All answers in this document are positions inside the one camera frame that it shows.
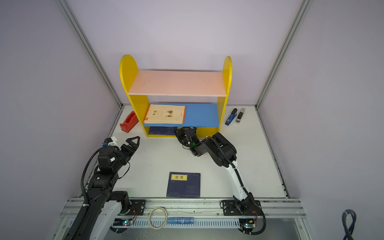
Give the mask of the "small dark blue poetry book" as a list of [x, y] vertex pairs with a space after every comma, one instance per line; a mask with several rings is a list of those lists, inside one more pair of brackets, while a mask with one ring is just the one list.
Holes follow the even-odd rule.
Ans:
[[149, 135], [174, 136], [178, 127], [150, 127]]

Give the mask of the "red-edged beige reading book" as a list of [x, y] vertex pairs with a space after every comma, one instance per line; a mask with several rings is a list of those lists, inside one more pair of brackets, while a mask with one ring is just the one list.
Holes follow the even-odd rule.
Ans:
[[144, 124], [183, 124], [187, 106], [150, 104]]

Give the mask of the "large dark blue book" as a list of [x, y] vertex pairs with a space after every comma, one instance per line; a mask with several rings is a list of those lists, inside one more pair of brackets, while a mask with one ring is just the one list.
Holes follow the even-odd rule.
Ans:
[[198, 199], [200, 196], [200, 173], [170, 172], [167, 198]]

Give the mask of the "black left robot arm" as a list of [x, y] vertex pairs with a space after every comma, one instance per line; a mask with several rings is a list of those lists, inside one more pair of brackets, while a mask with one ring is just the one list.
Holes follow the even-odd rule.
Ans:
[[92, 154], [90, 159], [96, 158], [98, 164], [88, 184], [85, 183], [88, 169], [83, 170], [80, 185], [84, 202], [65, 240], [101, 239], [118, 215], [137, 216], [128, 193], [114, 191], [114, 186], [120, 179], [119, 170], [129, 163], [139, 146], [139, 136], [126, 139], [120, 147], [110, 137]]

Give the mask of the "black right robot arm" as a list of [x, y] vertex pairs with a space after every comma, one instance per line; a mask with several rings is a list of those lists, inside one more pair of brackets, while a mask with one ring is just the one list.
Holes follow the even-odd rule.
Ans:
[[195, 157], [209, 154], [216, 165], [223, 168], [229, 178], [237, 211], [246, 215], [251, 212], [263, 214], [253, 194], [247, 190], [237, 164], [237, 150], [221, 133], [200, 140], [197, 130], [182, 127], [175, 130], [179, 143], [186, 147]]

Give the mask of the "red tape dispenser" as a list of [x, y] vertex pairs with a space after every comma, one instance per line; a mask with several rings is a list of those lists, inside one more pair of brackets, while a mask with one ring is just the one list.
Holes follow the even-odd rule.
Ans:
[[132, 111], [124, 120], [122, 124], [120, 124], [121, 130], [125, 133], [129, 133], [132, 128], [139, 122], [136, 113]]

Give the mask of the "yellow blue pink bookshelf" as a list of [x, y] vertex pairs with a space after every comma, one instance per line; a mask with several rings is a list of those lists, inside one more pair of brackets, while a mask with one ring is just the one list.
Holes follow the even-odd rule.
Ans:
[[176, 127], [195, 127], [204, 138], [221, 131], [233, 78], [233, 61], [224, 60], [220, 72], [140, 70], [134, 57], [120, 61], [120, 79], [145, 135], [154, 138], [155, 124], [145, 123], [149, 97], [175, 97], [174, 105], [186, 105], [185, 121]]

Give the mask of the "masking tape roll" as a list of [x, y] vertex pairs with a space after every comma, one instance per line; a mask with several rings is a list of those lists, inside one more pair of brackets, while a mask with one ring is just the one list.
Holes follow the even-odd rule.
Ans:
[[149, 227], [153, 230], [160, 230], [167, 225], [168, 212], [164, 207], [155, 207], [148, 215]]

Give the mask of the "blue label strip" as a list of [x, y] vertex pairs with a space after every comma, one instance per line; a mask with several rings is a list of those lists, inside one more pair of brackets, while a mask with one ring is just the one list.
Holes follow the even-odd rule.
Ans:
[[194, 225], [195, 219], [193, 217], [170, 217], [167, 219], [168, 225]]

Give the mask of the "blue stapler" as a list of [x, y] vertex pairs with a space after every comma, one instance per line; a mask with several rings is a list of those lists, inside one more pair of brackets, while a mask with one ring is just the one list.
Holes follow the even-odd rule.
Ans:
[[237, 111], [238, 111], [237, 108], [234, 108], [232, 110], [231, 114], [229, 115], [229, 117], [227, 118], [227, 120], [225, 122], [226, 126], [229, 126], [232, 123], [232, 121], [235, 119], [235, 117], [237, 116]]

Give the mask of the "grey black stapler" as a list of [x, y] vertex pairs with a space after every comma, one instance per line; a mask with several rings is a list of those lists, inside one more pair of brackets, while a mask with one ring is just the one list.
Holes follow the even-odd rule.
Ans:
[[245, 108], [241, 108], [240, 112], [238, 113], [237, 115], [237, 118], [236, 118], [236, 123], [239, 124], [244, 116], [244, 113], [245, 113]]

